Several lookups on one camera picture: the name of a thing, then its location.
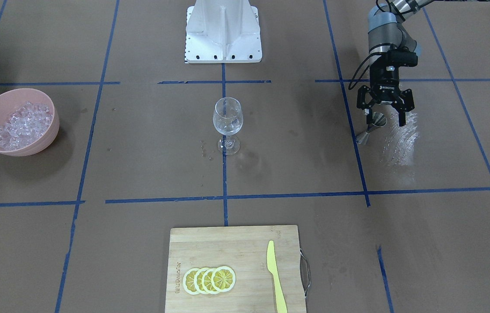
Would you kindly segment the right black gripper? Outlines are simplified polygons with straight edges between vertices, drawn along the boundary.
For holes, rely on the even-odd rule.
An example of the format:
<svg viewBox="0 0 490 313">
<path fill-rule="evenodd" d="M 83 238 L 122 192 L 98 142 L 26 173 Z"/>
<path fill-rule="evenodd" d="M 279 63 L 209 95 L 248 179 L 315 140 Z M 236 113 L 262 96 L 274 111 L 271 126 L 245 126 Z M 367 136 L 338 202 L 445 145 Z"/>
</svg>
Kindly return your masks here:
<svg viewBox="0 0 490 313">
<path fill-rule="evenodd" d="M 392 65 L 369 67 L 370 87 L 359 87 L 356 107 L 371 117 L 376 104 L 392 105 L 398 112 L 399 127 L 406 125 L 406 113 L 414 110 L 412 89 L 400 90 L 399 67 Z"/>
</svg>

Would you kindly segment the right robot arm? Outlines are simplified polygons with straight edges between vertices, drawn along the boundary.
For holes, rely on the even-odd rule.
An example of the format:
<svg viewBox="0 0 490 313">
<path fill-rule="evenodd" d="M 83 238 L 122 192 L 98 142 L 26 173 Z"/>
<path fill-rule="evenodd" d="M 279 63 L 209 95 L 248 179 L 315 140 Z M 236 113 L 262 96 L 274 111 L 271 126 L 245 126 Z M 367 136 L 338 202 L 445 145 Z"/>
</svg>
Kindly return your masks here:
<svg viewBox="0 0 490 313">
<path fill-rule="evenodd" d="M 390 105 L 398 113 L 399 126 L 406 125 L 406 113 L 414 109 L 411 89 L 400 88 L 401 67 L 416 67 L 421 47 L 406 31 L 403 23 L 431 0 L 387 0 L 375 2 L 368 14 L 369 54 L 363 73 L 369 73 L 369 85 L 358 89 L 356 107 L 371 123 L 373 106 Z"/>
</svg>

